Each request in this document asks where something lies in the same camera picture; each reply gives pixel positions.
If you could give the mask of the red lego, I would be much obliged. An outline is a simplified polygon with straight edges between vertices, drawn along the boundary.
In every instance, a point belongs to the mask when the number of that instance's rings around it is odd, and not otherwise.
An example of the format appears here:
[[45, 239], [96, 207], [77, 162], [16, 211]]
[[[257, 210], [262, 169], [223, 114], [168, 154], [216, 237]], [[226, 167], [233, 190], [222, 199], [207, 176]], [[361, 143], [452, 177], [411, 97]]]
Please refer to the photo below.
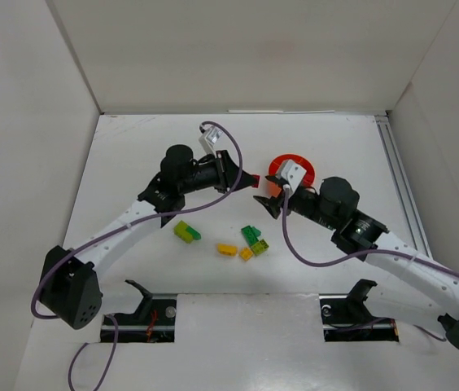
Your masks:
[[251, 185], [253, 188], [258, 188], [260, 185], [260, 175], [258, 174], [253, 174], [253, 184]]

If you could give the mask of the orange divided round container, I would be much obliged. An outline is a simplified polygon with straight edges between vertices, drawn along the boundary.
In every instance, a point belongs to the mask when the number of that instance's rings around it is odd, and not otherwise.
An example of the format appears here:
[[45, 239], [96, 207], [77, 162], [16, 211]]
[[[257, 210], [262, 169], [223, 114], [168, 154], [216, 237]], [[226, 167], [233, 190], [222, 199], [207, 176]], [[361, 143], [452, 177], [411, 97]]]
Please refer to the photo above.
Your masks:
[[304, 157], [296, 154], [277, 156], [269, 165], [268, 195], [279, 196], [286, 184], [292, 191], [297, 187], [311, 187], [315, 177], [315, 169]]

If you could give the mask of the yellow curved lego brick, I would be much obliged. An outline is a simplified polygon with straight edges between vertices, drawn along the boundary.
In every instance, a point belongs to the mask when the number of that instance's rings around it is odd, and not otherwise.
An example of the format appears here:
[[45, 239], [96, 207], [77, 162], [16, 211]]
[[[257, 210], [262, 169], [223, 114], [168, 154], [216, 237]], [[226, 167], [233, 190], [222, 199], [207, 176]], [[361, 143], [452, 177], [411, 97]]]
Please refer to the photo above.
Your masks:
[[238, 254], [238, 247], [231, 244], [219, 243], [216, 245], [216, 250], [220, 255], [226, 257], [235, 257]]

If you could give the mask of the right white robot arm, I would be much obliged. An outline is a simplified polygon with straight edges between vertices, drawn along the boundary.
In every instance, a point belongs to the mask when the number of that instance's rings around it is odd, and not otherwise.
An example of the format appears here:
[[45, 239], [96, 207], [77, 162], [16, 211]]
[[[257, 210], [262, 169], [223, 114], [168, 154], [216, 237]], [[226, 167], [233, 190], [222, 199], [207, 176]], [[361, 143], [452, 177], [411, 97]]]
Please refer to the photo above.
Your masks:
[[293, 190], [283, 179], [279, 184], [283, 188], [278, 196], [257, 196], [256, 201], [273, 218], [281, 218], [283, 226], [290, 213], [297, 213], [331, 230], [332, 243], [344, 254], [333, 261], [309, 261], [296, 252], [284, 231], [286, 246], [298, 261], [312, 268], [326, 268], [356, 258], [385, 270], [424, 296], [413, 305], [405, 302], [400, 292], [391, 295], [374, 281], [361, 280], [346, 298], [353, 312], [440, 332], [459, 350], [459, 273], [425, 257], [381, 222], [362, 213], [357, 208], [359, 194], [343, 178], [324, 179], [319, 191], [304, 186]]

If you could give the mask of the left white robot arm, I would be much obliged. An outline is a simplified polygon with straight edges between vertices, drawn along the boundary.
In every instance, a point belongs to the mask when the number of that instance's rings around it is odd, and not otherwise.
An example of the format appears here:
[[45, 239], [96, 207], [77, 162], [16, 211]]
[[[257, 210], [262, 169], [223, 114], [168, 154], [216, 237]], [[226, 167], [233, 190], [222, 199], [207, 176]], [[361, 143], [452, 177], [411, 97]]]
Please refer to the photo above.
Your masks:
[[99, 280], [135, 244], [178, 215], [187, 194], [213, 188], [226, 196], [258, 183], [226, 150], [195, 160], [186, 145], [171, 146], [159, 172], [117, 219], [76, 249], [55, 246], [46, 254], [35, 302], [72, 329], [82, 329], [101, 308]]

